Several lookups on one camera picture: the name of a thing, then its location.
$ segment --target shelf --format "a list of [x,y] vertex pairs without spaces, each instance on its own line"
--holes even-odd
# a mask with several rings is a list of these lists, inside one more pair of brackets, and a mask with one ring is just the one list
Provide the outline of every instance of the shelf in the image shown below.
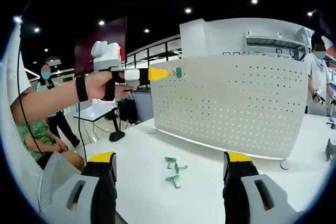
[[304,43],[295,40],[287,40],[282,38],[247,36],[247,46],[263,46],[263,47],[285,47],[304,51]]

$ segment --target round foot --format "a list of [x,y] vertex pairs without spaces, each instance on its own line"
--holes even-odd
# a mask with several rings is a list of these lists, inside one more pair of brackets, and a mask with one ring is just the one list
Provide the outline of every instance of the round foot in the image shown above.
[[283,170],[288,170],[288,169],[289,169],[289,167],[288,167],[288,162],[287,162],[286,159],[283,159],[283,160],[280,162],[280,167],[281,167],[281,169],[283,169]]

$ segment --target black ceiling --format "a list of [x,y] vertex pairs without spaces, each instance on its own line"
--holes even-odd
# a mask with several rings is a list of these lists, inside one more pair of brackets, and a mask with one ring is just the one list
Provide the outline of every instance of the black ceiling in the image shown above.
[[[8,17],[22,12],[29,0],[4,0]],[[127,53],[179,33],[179,24],[203,18],[206,21],[263,17],[286,20],[316,29],[316,17],[307,12],[318,8],[319,0],[31,0],[23,14],[22,54],[25,67],[39,73],[46,57],[61,59],[58,68],[74,66],[74,46],[106,22],[127,16]],[[191,7],[193,12],[184,13]],[[34,27],[41,28],[35,34]],[[150,29],[149,34],[143,31]]]

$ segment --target face mask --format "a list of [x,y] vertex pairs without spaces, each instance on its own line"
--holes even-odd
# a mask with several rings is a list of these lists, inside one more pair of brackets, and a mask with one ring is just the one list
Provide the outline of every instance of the face mask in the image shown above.
[[50,77],[50,72],[41,72],[43,79],[48,80]]
[[326,51],[317,51],[315,52],[315,56],[319,60],[322,60],[326,56],[326,53],[327,53]]

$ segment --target white device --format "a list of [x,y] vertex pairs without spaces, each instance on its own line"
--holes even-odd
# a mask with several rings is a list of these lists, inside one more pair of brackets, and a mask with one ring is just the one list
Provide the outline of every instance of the white device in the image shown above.
[[140,72],[138,69],[124,69],[121,66],[121,47],[114,42],[96,41],[91,49],[93,57],[93,70],[101,71],[124,71],[124,78],[128,85],[138,86],[140,84]]

